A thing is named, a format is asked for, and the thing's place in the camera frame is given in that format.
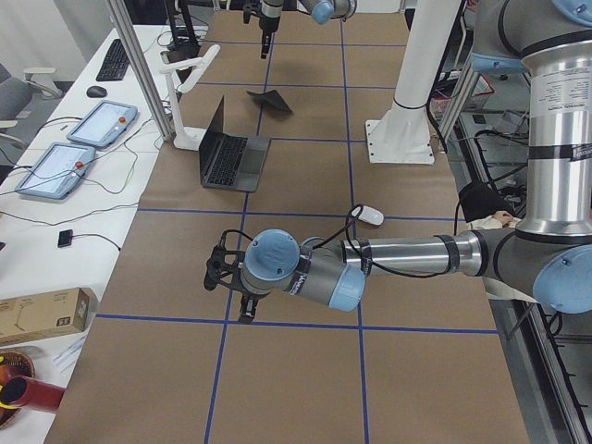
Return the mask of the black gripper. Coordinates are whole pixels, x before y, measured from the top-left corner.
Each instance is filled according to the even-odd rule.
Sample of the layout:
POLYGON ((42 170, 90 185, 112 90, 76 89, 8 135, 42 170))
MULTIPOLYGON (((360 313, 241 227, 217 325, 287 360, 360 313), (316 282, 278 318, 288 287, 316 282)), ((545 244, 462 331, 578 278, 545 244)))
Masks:
POLYGON ((245 251, 228 250, 226 248, 229 233, 243 235, 243 232, 237 229, 226 229, 221 233, 218 243, 214 246, 209 259, 206 261, 203 286, 208 291, 214 290, 218 285, 239 291, 242 297, 238 321, 240 323, 251 323, 256 316, 257 300, 253 298, 253 295, 241 282, 241 269, 245 251))
POLYGON ((249 24, 251 17, 259 18, 259 28, 262 30, 260 58, 269 56, 274 32, 278 30, 280 16, 283 10, 283 0, 245 1, 243 5, 243 23, 249 24))

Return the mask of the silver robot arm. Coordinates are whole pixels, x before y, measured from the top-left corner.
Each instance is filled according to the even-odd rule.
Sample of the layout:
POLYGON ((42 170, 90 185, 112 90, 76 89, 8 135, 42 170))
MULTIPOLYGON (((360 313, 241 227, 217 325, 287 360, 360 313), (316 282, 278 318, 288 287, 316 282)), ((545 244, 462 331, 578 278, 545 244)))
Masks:
MULTIPOLYGON (((258 18, 261 30, 261 53, 263 60, 269 55, 274 34, 278 31, 284 0, 245 1, 242 7, 242 20, 249 24, 252 17, 258 18)), ((331 19, 343 21, 353 16, 357 9, 356 0, 311 0, 300 1, 304 13, 314 22, 323 25, 331 19)))
POLYGON ((560 313, 591 308, 591 5, 587 1, 483 1, 475 17, 475 70, 530 75, 523 163, 465 185, 467 229, 426 238, 356 239, 347 228, 297 242, 268 229, 244 250, 220 240, 207 290, 238 292, 240 321, 273 290, 349 312, 367 278, 482 278, 497 299, 560 313))

